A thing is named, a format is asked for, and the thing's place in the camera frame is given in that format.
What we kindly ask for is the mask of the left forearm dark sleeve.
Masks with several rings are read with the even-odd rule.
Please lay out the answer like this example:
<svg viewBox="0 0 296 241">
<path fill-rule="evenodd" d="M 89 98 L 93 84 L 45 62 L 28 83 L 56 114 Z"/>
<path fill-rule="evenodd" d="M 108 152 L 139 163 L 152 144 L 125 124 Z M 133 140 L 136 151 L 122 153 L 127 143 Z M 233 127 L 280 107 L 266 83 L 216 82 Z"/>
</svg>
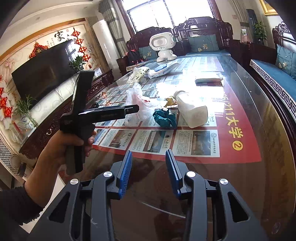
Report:
<svg viewBox="0 0 296 241">
<path fill-rule="evenodd" d="M 29 233 L 21 226 L 38 218 L 41 211 L 24 187 L 1 191 L 1 240 L 27 240 Z"/>
</svg>

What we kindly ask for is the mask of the person's left hand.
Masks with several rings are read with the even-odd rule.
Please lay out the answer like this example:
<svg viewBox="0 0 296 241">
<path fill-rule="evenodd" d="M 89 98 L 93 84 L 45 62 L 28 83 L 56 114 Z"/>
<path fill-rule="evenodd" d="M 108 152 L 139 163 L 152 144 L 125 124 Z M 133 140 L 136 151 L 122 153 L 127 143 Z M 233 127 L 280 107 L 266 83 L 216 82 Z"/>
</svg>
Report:
<svg viewBox="0 0 296 241">
<path fill-rule="evenodd" d="M 66 149 L 69 146 L 79 146 L 85 149 L 88 157 L 92 150 L 96 131 L 92 132 L 87 142 L 76 135 L 58 131 L 51 137 L 41 152 L 36 166 L 25 182 L 25 190 L 29 197 L 40 207 L 48 204 L 55 186 L 60 167 L 66 163 Z"/>
</svg>

